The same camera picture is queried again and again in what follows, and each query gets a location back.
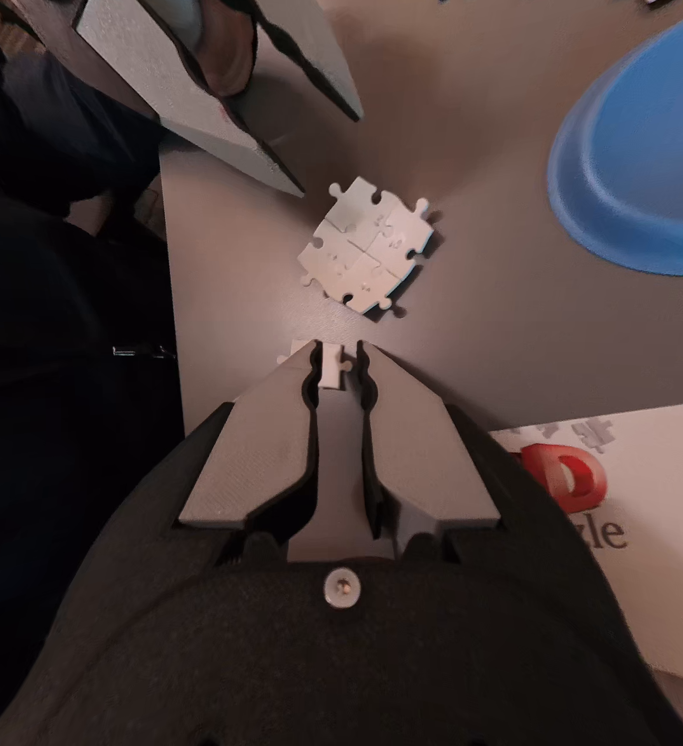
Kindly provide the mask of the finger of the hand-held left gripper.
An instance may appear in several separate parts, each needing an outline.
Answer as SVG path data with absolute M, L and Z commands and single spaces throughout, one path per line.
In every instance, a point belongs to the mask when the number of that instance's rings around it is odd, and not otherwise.
M 274 190 L 304 195 L 297 179 L 194 79 L 177 40 L 140 2 L 86 2 L 75 30 L 154 110 L 162 126 Z
M 316 1 L 256 1 L 255 18 L 274 47 L 352 121 L 364 117 L 346 58 Z

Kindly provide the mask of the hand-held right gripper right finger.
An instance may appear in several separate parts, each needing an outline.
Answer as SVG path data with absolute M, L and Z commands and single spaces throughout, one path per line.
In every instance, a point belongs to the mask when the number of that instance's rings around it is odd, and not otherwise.
M 404 552 L 420 534 L 495 528 L 500 512 L 441 397 L 370 342 L 358 342 L 356 360 L 374 538 Z

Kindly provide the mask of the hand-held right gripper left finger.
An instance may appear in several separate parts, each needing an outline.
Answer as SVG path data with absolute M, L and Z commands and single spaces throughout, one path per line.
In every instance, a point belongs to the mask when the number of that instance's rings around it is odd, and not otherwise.
M 246 529 L 303 487 L 318 465 L 321 342 L 307 342 L 230 408 L 178 521 Z

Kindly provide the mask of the single white puzzle piece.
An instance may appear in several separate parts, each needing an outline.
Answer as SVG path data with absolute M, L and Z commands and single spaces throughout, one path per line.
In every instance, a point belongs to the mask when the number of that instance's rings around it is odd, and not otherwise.
M 344 357 L 342 344 L 321 342 L 320 347 L 317 340 L 293 340 L 289 355 L 276 359 L 277 370 L 291 372 L 301 391 L 341 389 L 343 373 L 351 372 L 353 364 Z

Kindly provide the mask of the joined white puzzle pieces patch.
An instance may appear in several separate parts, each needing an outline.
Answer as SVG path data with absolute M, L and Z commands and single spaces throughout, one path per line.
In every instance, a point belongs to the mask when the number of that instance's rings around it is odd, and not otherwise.
M 359 315 L 388 310 L 433 234 L 430 201 L 420 198 L 409 207 L 361 177 L 346 190 L 332 183 L 328 193 L 335 202 L 297 258 L 302 285 L 317 284 Z

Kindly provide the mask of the white puzzle instruction leaflet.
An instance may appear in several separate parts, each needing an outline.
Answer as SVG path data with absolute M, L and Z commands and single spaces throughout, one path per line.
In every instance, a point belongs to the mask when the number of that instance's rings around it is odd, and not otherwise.
M 491 435 L 568 515 L 683 718 L 683 404 Z

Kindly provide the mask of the blue round puzzle stand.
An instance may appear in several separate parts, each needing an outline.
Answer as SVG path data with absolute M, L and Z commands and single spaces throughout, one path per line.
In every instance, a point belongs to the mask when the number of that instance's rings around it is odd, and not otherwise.
M 683 277 L 683 21 L 579 98 L 552 145 L 547 193 L 561 226 L 591 254 Z

